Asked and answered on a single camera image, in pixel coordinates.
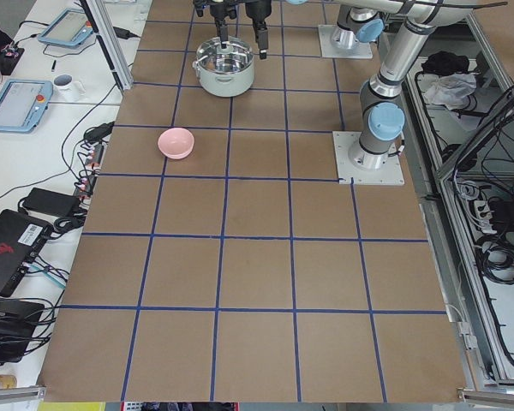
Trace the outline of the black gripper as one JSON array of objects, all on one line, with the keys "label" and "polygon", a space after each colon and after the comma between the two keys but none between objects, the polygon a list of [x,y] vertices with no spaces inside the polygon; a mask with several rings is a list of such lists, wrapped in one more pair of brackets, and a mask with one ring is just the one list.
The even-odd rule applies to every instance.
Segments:
[{"label": "black gripper", "polygon": [[215,24],[220,27],[220,43],[223,49],[228,45],[229,34],[225,19],[234,20],[237,18],[236,1],[210,1],[210,14],[214,18]]}]

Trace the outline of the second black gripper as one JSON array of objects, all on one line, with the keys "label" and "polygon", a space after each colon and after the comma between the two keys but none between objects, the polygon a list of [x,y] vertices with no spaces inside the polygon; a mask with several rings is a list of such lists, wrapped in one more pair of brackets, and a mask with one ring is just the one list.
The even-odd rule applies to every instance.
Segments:
[{"label": "second black gripper", "polygon": [[266,18],[272,13],[272,1],[247,1],[245,2],[245,10],[247,17],[254,23],[254,36],[259,49],[259,58],[265,60],[269,46]]}]

